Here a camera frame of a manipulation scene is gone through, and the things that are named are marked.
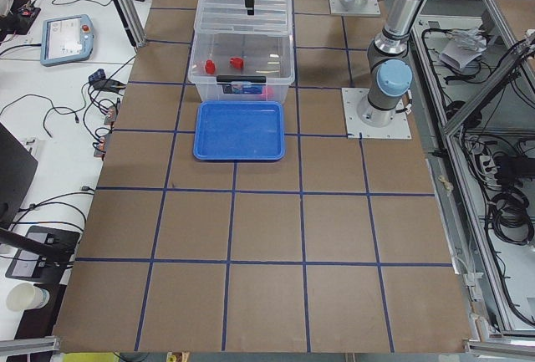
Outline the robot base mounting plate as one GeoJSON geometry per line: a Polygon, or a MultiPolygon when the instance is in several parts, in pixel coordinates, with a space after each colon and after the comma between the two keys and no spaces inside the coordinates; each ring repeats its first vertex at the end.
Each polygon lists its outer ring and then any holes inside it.
{"type": "Polygon", "coordinates": [[[342,88],[347,136],[350,139],[411,140],[408,114],[400,99],[392,110],[377,110],[367,88],[342,88]]]}
{"type": "Polygon", "coordinates": [[[339,16],[378,18],[379,0],[329,0],[330,13],[339,16]]]}

